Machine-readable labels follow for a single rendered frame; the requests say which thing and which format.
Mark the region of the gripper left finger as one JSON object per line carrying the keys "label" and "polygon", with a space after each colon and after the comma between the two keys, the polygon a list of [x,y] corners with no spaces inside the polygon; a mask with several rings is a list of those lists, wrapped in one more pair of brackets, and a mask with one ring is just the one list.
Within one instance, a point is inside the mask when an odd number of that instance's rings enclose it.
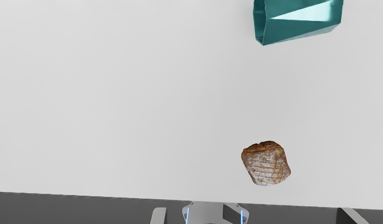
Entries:
{"label": "gripper left finger", "polygon": [[155,208],[150,224],[167,224],[167,208]]}

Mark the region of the brown crusty bread loaf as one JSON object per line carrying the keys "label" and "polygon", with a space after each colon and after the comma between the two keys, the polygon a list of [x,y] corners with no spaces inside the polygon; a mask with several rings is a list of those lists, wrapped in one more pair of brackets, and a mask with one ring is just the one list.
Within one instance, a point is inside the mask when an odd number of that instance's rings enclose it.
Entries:
{"label": "brown crusty bread loaf", "polygon": [[242,162],[254,184],[273,186],[291,175],[285,150],[274,141],[255,143],[241,153]]}

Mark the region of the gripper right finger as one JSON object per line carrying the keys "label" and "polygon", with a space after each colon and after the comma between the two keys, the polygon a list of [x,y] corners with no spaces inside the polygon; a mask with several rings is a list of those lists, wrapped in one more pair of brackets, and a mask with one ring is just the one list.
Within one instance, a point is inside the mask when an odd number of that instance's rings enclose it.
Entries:
{"label": "gripper right finger", "polygon": [[369,224],[353,208],[337,208],[335,224]]}

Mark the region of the teal faceted mug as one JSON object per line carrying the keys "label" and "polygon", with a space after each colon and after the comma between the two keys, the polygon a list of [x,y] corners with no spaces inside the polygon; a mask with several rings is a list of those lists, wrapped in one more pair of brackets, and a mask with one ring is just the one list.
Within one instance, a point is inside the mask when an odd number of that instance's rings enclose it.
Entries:
{"label": "teal faceted mug", "polygon": [[331,32],[342,21],[343,0],[254,0],[256,40],[264,45]]}

